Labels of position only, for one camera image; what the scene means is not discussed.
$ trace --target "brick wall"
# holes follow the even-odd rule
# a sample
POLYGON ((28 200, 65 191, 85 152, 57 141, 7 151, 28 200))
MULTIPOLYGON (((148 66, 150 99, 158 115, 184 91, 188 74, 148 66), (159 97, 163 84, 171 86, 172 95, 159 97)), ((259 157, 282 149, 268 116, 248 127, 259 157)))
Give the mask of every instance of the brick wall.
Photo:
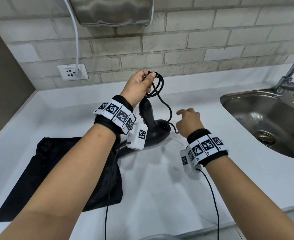
POLYGON ((62 81, 75 34, 62 0, 0 0, 0 35, 38 90, 291 63, 294 0, 155 0, 152 26, 79 27, 89 80, 62 81))

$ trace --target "faucet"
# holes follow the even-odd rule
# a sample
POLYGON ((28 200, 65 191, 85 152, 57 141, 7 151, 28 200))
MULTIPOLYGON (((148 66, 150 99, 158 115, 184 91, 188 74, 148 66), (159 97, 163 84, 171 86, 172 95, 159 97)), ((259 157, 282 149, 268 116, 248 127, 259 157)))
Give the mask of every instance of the faucet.
POLYGON ((289 72, 287 73, 286 76, 283 76, 276 87, 274 88, 274 93, 276 94, 283 94, 285 90, 287 91, 293 91, 294 92, 294 82, 293 80, 293 74, 294 74, 294 64, 293 66, 289 69, 289 72))

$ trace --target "electrical outlet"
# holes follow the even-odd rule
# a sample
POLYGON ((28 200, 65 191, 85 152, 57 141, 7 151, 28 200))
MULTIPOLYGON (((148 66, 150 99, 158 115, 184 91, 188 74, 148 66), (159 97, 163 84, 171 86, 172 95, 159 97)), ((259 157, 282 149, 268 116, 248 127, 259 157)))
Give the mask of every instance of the electrical outlet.
POLYGON ((84 80, 88 79, 88 73, 85 67, 85 64, 79 64, 78 70, 79 77, 75 75, 76 73, 76 64, 72 65, 58 65, 57 69, 60 73, 61 79, 64 81, 73 81, 73 80, 84 80))

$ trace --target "forearm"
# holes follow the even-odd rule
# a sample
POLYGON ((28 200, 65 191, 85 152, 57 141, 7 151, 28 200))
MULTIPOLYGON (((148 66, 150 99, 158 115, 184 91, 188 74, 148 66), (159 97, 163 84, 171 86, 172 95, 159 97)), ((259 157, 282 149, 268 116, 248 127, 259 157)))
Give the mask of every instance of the forearm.
POLYGON ((229 157, 206 169, 246 239, 294 239, 292 220, 229 157))
POLYGON ((61 228, 65 231, 58 231, 60 235, 55 237, 69 238, 97 185, 115 140, 111 130, 95 124, 49 173, 0 239, 10 238, 6 232, 16 232, 24 238, 31 237, 26 236, 30 232, 35 239, 34 233, 38 230, 40 233, 48 231, 48 236, 53 236, 61 228))

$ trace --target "stainless steel sink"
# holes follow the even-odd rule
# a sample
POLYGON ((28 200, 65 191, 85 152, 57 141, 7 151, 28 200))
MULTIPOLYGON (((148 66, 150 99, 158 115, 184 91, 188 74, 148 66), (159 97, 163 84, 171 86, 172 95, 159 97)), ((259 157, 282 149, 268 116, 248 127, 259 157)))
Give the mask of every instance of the stainless steel sink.
POLYGON ((268 91, 252 91, 221 97, 221 104, 258 141, 294 158, 294 106, 268 91))

